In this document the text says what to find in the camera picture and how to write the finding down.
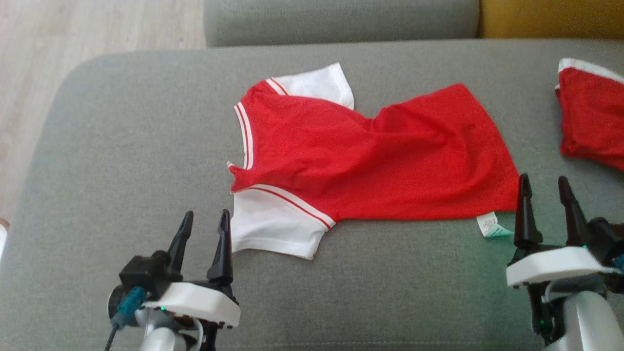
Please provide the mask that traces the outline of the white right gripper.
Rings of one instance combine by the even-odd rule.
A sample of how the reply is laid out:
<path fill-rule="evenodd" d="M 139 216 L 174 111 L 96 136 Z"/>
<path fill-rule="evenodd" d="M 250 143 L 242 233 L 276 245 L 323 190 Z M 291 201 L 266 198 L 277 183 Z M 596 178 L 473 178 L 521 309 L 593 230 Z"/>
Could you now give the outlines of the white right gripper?
<path fill-rule="evenodd" d="M 605 278 L 616 273 L 593 257 L 585 215 L 565 176 L 559 177 L 560 202 L 565 208 L 566 245 L 521 257 L 543 242 L 532 206 L 527 173 L 519 177 L 513 244 L 514 260 L 506 269 L 507 284 L 526 288 L 532 309 L 532 329 L 544 344 L 615 344 L 616 315 L 607 300 Z"/>

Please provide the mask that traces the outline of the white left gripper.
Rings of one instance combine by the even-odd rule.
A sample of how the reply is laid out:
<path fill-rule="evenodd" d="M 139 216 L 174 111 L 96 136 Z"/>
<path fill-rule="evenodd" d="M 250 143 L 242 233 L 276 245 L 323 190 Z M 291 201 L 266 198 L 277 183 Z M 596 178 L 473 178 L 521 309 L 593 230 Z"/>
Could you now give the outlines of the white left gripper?
<path fill-rule="evenodd" d="M 169 269 L 180 273 L 194 212 L 187 211 L 168 250 Z M 206 278 L 212 284 L 230 285 L 232 265 L 231 213 L 221 211 L 217 227 L 219 241 Z M 169 285 L 159 300 L 147 301 L 140 309 L 140 325 L 145 329 L 140 351 L 216 351 L 220 329 L 238 327 L 241 308 L 224 292 L 191 282 Z"/>

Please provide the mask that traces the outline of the red shorts with white band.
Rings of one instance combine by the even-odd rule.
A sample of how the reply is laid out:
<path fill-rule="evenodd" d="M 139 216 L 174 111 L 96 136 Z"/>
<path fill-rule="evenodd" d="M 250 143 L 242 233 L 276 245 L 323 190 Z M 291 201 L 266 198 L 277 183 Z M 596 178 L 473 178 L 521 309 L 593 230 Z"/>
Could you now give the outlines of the red shorts with white band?
<path fill-rule="evenodd" d="M 624 173 L 624 76 L 578 58 L 559 61 L 560 153 Z"/>

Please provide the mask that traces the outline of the red and white basketball jersey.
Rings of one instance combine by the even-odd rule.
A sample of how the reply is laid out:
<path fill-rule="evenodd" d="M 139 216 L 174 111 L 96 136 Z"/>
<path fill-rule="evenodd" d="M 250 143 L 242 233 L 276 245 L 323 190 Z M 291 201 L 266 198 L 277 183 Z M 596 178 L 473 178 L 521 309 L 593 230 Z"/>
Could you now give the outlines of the red and white basketball jersey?
<path fill-rule="evenodd" d="M 462 83 L 368 118 L 339 63 L 250 87 L 234 107 L 244 160 L 228 169 L 232 250 L 312 260 L 343 220 L 432 221 L 513 212 L 519 173 Z"/>

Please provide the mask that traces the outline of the grey sofa chaise cushion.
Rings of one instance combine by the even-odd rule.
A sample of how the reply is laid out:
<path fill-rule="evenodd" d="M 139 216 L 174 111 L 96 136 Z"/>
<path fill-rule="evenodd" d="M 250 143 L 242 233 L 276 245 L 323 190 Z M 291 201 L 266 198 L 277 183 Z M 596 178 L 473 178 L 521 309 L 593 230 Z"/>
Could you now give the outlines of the grey sofa chaise cushion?
<path fill-rule="evenodd" d="M 136 254 L 169 247 L 195 214 L 183 275 L 203 279 L 227 162 L 241 164 L 234 105 L 263 78 L 340 62 L 356 109 L 463 82 L 528 173 L 538 229 L 566 240 L 557 179 L 588 218 L 624 222 L 624 173 L 559 153 L 561 58 L 624 74 L 624 41 L 426 40 L 219 47 L 102 56 L 76 67 L 45 120 L 0 264 L 0 351 L 102 351 L 107 300 Z M 314 260 L 234 255 L 238 328 L 221 351 L 534 351 L 526 290 L 507 287 L 511 238 L 474 218 L 343 221 Z"/>

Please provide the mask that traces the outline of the white object with brown top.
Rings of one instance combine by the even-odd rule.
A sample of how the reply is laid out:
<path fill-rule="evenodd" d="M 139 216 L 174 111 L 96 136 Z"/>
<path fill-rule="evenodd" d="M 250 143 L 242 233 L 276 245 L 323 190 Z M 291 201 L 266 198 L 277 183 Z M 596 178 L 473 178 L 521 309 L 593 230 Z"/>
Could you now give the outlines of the white object with brown top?
<path fill-rule="evenodd" d="M 6 248 L 6 242 L 8 238 L 8 233 L 10 229 L 10 224 L 6 219 L 0 217 L 0 262 L 2 260 L 2 256 L 4 250 Z"/>

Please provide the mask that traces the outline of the yellow cushion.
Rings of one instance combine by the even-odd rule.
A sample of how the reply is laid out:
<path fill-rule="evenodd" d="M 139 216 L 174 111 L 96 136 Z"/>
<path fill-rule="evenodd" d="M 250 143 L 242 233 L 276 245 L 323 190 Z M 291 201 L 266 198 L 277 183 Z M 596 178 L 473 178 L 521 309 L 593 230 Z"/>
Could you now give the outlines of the yellow cushion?
<path fill-rule="evenodd" d="M 624 0 L 480 0 L 479 37 L 624 40 Z"/>

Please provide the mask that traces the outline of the grey sofa back cushion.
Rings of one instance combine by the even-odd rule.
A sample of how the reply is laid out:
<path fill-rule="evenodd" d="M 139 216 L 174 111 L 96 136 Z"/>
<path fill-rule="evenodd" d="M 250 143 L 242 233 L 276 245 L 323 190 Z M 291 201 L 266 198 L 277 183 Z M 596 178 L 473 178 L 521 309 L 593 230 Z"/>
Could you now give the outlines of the grey sofa back cushion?
<path fill-rule="evenodd" d="M 480 0 L 204 0 L 206 45 L 477 37 Z"/>

